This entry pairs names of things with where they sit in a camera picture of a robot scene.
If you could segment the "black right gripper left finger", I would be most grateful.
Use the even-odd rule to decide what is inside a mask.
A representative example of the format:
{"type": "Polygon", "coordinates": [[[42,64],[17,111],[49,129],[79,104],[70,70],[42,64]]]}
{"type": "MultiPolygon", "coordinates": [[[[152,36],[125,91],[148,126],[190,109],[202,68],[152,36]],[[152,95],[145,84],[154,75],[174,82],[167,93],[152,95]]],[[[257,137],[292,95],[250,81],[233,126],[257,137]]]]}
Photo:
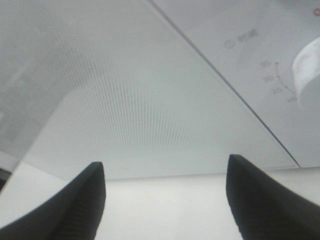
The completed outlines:
{"type": "Polygon", "coordinates": [[[104,166],[92,162],[46,202],[0,229],[2,240],[93,240],[106,203],[104,166]]]}

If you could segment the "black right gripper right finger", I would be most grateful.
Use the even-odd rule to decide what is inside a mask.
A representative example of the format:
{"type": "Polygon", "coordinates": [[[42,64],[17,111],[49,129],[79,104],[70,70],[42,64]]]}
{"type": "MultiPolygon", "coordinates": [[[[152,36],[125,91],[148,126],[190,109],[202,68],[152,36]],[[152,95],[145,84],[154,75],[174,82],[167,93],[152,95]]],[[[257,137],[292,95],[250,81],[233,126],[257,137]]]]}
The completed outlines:
{"type": "Polygon", "coordinates": [[[226,196],[244,240],[318,240],[320,207],[280,184],[246,158],[231,154],[226,196]]]}

